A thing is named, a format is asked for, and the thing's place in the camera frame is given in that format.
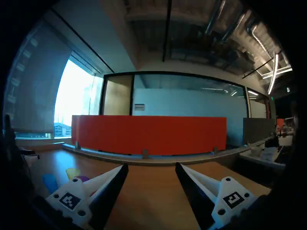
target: window blind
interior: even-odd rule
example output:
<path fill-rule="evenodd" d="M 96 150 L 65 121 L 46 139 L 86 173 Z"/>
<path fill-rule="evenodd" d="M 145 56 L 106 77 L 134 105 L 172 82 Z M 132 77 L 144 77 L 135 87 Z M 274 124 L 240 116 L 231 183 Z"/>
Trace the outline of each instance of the window blind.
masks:
<path fill-rule="evenodd" d="M 16 132 L 53 133 L 56 95 L 71 49 L 44 23 L 33 30 L 8 77 L 4 114 Z"/>

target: wooden table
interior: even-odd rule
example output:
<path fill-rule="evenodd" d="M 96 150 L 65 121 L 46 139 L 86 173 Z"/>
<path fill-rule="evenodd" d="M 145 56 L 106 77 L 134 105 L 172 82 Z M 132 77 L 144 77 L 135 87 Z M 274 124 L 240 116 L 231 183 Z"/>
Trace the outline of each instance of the wooden table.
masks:
<path fill-rule="evenodd" d="M 75 167 L 89 178 L 109 171 L 118 164 L 75 155 L 63 150 L 41 153 L 31 169 L 38 192 L 47 196 L 41 176 L 52 173 L 59 185 L 68 181 L 66 168 Z M 270 190 L 216 162 L 189 165 L 209 177 L 221 180 L 231 176 L 254 195 Z M 175 167 L 129 166 L 129 173 L 120 191 L 105 229 L 198 229 L 198 224 L 177 178 Z"/>

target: blue cup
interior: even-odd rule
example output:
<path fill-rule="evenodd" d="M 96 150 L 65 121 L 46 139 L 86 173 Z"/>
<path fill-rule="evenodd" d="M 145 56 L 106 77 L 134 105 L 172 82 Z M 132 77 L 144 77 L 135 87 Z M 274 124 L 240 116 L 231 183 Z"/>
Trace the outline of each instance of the blue cup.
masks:
<path fill-rule="evenodd" d="M 54 193 L 58 189 L 58 183 L 56 182 L 55 176 L 52 174 L 44 174 L 43 182 L 50 194 Z"/>

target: ceiling light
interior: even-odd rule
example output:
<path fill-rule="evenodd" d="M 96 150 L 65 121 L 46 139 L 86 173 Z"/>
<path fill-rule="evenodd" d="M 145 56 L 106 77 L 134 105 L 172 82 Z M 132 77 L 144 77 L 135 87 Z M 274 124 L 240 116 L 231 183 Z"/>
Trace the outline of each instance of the ceiling light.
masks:
<path fill-rule="evenodd" d="M 290 65 L 287 65 L 287 66 L 285 66 L 285 67 L 283 67 L 283 68 L 278 69 L 277 71 L 280 71 L 280 70 L 282 70 L 282 69 L 287 69 L 287 68 L 291 68 L 291 66 L 290 66 Z M 260 75 L 261 75 L 261 76 L 264 76 L 264 75 L 268 75 L 268 74 L 273 74 L 273 71 L 268 72 L 268 73 L 266 73 L 266 74 L 260 74 Z"/>
<path fill-rule="evenodd" d="M 280 72 L 278 72 L 276 75 L 283 74 L 283 73 L 289 72 L 289 71 L 292 71 L 292 68 L 286 69 L 286 70 L 284 70 L 284 71 L 280 71 Z M 273 76 L 273 74 L 270 74 L 270 75 L 268 75 L 268 76 L 266 76 L 266 77 L 263 77 L 262 79 L 269 78 L 269 77 L 272 77 L 272 76 Z"/>
<path fill-rule="evenodd" d="M 272 89 L 273 89 L 273 86 L 274 86 L 274 82 L 275 82 L 275 78 L 276 78 L 277 67 L 278 67 L 278 54 L 276 54 L 275 58 L 274 58 L 273 76 L 271 78 L 269 90 L 267 91 L 268 94 L 270 94 L 272 92 Z"/>
<path fill-rule="evenodd" d="M 223 89 L 211 89 L 211 88 L 202 88 L 202 89 L 207 89 L 207 90 L 223 90 Z"/>
<path fill-rule="evenodd" d="M 254 95 L 258 96 L 258 94 L 255 93 L 255 92 L 253 92 L 253 91 L 248 90 L 248 92 L 251 93 L 251 94 L 254 94 Z"/>

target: orange partition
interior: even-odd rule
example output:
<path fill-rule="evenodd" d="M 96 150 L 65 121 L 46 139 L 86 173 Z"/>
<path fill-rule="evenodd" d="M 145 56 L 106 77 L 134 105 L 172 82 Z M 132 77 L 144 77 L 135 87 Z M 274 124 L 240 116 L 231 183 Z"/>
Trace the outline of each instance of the orange partition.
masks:
<path fill-rule="evenodd" d="M 110 153 L 206 153 L 226 148 L 226 117 L 76 115 L 71 135 L 83 148 Z"/>
<path fill-rule="evenodd" d="M 278 125 L 278 128 L 281 129 L 284 126 L 284 119 L 278 118 L 277 125 Z"/>

